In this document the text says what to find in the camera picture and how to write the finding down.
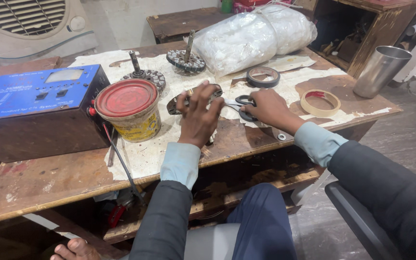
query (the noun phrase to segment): scissor blade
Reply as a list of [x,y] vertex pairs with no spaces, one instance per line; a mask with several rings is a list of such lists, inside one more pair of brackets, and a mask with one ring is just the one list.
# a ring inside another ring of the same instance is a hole
[[232,100],[232,99],[228,99],[228,98],[225,98],[224,99],[224,103],[225,104],[230,104],[230,105],[239,105],[239,106],[243,106],[243,104],[241,104],[241,103],[238,103],[237,101],[235,101],[235,100]]
[[227,104],[227,103],[226,103],[226,106],[231,107],[231,108],[233,108],[233,109],[235,109],[235,110],[237,110],[237,111],[239,111],[239,110],[240,110],[240,107],[239,107],[239,105],[237,105],[237,104]]

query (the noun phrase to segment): scissors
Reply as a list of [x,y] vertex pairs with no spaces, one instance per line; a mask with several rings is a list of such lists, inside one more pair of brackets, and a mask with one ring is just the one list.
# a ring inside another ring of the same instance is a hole
[[243,100],[248,100],[251,98],[249,95],[241,95],[235,98],[235,100],[224,98],[224,103],[239,112],[240,117],[248,122],[255,122],[258,121],[257,118],[253,117],[250,113],[245,113],[240,110],[240,107],[246,104],[251,104],[252,106],[256,106],[255,100],[253,102],[247,102]]

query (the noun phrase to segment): yellow label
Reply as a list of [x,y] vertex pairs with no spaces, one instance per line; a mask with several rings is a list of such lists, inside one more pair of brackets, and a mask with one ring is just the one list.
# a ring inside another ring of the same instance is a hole
[[137,125],[137,127],[123,127],[113,125],[115,129],[128,141],[138,141],[147,139],[157,132],[161,125],[157,115],[153,113],[146,121]]

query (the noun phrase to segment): green bottle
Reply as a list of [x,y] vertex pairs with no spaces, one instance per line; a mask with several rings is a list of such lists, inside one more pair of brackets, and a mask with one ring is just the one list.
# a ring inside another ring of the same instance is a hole
[[221,12],[230,13],[232,11],[233,0],[222,0]]

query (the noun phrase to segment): blue electrical box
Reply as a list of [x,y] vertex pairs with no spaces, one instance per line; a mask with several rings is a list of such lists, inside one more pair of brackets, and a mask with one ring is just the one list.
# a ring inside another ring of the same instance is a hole
[[0,76],[0,161],[108,147],[93,105],[108,85],[99,64]]

